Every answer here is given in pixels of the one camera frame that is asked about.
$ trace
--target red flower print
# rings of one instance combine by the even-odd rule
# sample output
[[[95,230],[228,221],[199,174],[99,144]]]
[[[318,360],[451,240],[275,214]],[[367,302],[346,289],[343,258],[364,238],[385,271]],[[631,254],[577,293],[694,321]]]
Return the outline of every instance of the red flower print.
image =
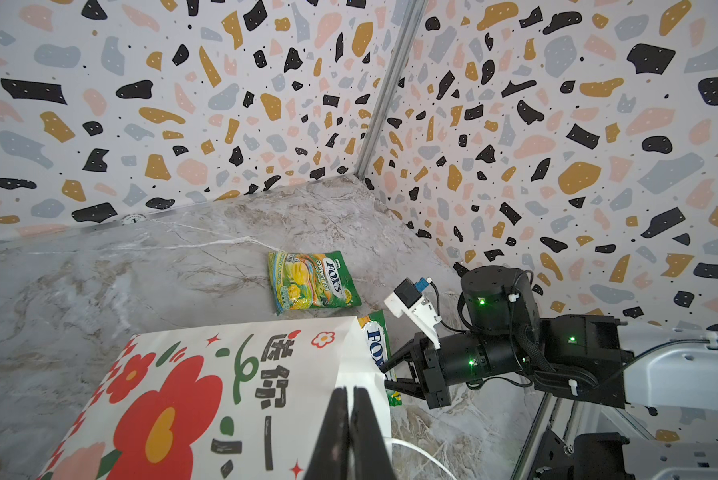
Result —
[[[104,394],[104,385],[100,384],[98,385],[98,388],[95,389],[95,392],[93,392],[93,401],[90,402],[90,407],[95,405],[98,402],[98,398],[100,398],[101,395]]]
[[[199,378],[202,365],[200,356],[183,360],[162,389],[144,393],[122,415],[114,432],[122,456],[107,480],[191,478],[191,444],[210,427],[223,392],[219,377]]]
[[[335,341],[335,332],[320,332],[311,341],[311,344],[318,349],[325,348],[326,345]]]
[[[144,357],[134,355],[133,358],[128,360],[122,373],[120,373],[120,375],[109,384],[109,388],[106,389],[106,393],[111,395],[109,397],[109,403],[117,403],[124,400],[127,394],[137,387],[140,381],[143,380],[143,377],[146,376],[146,372],[149,371],[149,365],[151,365],[155,357],[155,353],[149,353]]]

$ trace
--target blue connector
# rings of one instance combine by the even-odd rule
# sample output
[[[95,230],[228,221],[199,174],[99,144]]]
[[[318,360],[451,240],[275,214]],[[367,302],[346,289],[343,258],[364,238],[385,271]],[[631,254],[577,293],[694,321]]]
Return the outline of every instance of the blue connector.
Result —
[[[428,287],[429,283],[426,281],[426,279],[422,278],[415,283],[415,290],[418,292],[423,293],[423,290],[425,290]]]

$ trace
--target white cable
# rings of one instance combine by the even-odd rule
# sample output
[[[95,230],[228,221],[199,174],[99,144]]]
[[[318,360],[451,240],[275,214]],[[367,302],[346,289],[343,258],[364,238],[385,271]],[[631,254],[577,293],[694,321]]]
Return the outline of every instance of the white cable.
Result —
[[[418,452],[418,453],[420,453],[420,454],[426,456],[426,458],[428,458],[429,460],[431,460],[431,462],[437,464],[437,466],[438,466],[439,468],[441,468],[447,475],[450,475],[450,478],[451,478],[452,480],[457,480],[457,478],[455,478],[455,475],[453,475],[452,472],[450,472],[449,470],[447,470],[447,467],[445,467],[444,465],[442,465],[441,462],[439,462],[439,460],[436,460],[433,456],[431,456],[431,454],[430,454],[429,452],[426,452],[426,451],[423,450],[421,447],[419,447],[419,446],[417,446],[417,445],[414,445],[414,444],[412,444],[412,443],[409,443],[409,442],[405,442],[404,440],[400,440],[399,438],[383,437],[383,440],[385,440],[387,444],[390,443],[390,444],[392,444],[392,445],[393,445],[393,444],[396,444],[396,445],[401,445],[402,447],[411,448],[412,450],[414,450],[414,451],[416,451],[416,452]]]

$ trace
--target red star print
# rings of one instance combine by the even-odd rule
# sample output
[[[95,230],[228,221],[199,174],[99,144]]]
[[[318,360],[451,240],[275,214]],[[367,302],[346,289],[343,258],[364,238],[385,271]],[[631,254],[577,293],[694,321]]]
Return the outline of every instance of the red star print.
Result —
[[[300,472],[303,472],[303,468],[297,466],[297,460],[295,460],[295,466],[290,468],[290,472],[295,473],[295,480],[297,480],[297,476],[300,474]]]

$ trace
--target black cable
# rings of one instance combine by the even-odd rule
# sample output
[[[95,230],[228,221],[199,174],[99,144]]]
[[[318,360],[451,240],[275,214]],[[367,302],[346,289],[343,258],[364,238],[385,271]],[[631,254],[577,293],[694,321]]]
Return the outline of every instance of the black cable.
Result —
[[[429,284],[433,287],[434,293],[437,294],[437,315],[441,316],[440,310],[439,310],[439,289],[437,288],[436,283],[429,282]],[[441,320],[440,323],[444,326],[444,328],[451,330],[455,333],[467,333],[465,330],[458,330],[456,328],[452,328],[451,326],[447,325],[444,320]]]
[[[466,387],[468,387],[469,390],[478,390],[478,389],[481,389],[485,383],[487,383],[487,380],[492,380],[492,379],[506,380],[508,383],[510,383],[514,386],[522,387],[523,389],[533,386],[533,381],[531,379],[527,379],[527,383],[519,383],[519,382],[514,382],[512,379],[507,379],[504,376],[489,376],[486,379],[481,379],[477,382],[466,382]]]
[[[527,274],[529,272],[529,284],[532,285],[533,281],[535,280],[535,273],[532,270],[522,270],[520,274],[517,275],[517,278],[513,279],[513,284],[511,285],[511,290],[515,293],[517,291],[517,283],[519,282],[519,279],[522,277],[522,275]],[[519,369],[522,371],[522,374],[529,378],[530,375],[527,375],[527,371],[524,370],[524,365],[519,361],[519,358],[517,356],[517,348],[513,345],[513,313],[514,313],[514,306],[513,302],[508,302],[509,306],[509,322],[508,322],[508,341],[511,344],[511,353],[513,354],[513,359],[517,360],[517,365],[519,366]]]
[[[660,345],[653,346],[652,348],[647,349],[647,350],[643,351],[642,353],[639,353],[636,357],[634,357],[633,360],[631,360],[630,362],[628,362],[625,365],[623,365],[622,367],[620,367],[615,373],[613,373],[611,376],[604,379],[597,386],[592,387],[590,389],[581,390],[581,392],[588,393],[588,392],[591,392],[596,389],[601,389],[604,385],[607,385],[608,383],[612,382],[613,380],[615,380],[619,376],[621,376],[623,374],[623,372],[625,371],[625,369],[629,368],[631,365],[636,363],[638,360],[643,359],[644,357],[646,357],[647,355],[649,355],[652,352],[663,349],[667,346],[677,345],[679,343],[710,343],[710,341],[702,340],[702,339],[674,340],[672,342],[661,343]]]

